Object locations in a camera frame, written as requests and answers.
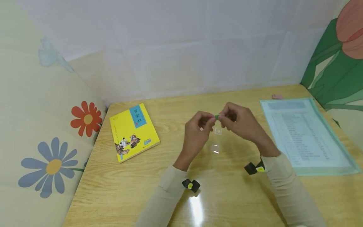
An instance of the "pink eraser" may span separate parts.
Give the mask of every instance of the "pink eraser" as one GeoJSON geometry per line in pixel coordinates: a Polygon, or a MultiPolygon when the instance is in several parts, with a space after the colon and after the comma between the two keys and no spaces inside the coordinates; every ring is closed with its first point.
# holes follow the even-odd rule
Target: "pink eraser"
{"type": "Polygon", "coordinates": [[[273,94],[272,99],[284,99],[284,97],[280,94],[273,94]]]}

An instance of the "light blue folder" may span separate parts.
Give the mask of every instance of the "light blue folder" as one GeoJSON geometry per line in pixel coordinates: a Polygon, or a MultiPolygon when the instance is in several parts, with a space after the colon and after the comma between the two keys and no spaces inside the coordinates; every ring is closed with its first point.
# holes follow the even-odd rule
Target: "light blue folder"
{"type": "Polygon", "coordinates": [[[260,103],[277,147],[299,176],[361,172],[312,98],[260,103]]]}

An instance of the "wall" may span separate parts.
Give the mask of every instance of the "wall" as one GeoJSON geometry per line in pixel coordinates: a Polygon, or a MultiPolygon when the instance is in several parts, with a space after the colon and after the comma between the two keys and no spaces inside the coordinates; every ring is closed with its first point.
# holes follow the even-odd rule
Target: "wall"
{"type": "Polygon", "coordinates": [[[106,108],[12,0],[0,27],[0,225],[61,226],[106,108]]]}
{"type": "Polygon", "coordinates": [[[344,0],[301,82],[363,150],[363,0],[344,0]]]}
{"type": "Polygon", "coordinates": [[[300,83],[341,0],[18,0],[107,102],[300,83]]]}

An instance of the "white wall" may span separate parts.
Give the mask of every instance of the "white wall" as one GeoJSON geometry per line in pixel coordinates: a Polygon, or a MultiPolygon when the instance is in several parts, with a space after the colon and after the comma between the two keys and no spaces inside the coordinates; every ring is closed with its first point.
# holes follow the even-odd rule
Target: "white wall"
{"type": "Polygon", "coordinates": [[[299,83],[340,0],[18,0],[107,103],[299,83]]]}

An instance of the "hand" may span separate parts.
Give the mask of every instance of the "hand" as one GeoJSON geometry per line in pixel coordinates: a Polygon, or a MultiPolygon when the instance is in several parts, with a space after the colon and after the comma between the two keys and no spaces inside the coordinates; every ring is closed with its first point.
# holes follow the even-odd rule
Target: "hand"
{"type": "Polygon", "coordinates": [[[213,114],[198,111],[192,119],[185,124],[183,149],[174,163],[174,167],[187,171],[190,163],[199,154],[208,141],[209,133],[213,131],[216,119],[213,114]]]}
{"type": "Polygon", "coordinates": [[[224,114],[224,116],[218,117],[222,128],[227,127],[240,137],[255,143],[262,156],[277,157],[280,155],[280,151],[249,108],[228,102],[220,114],[224,114]]]}

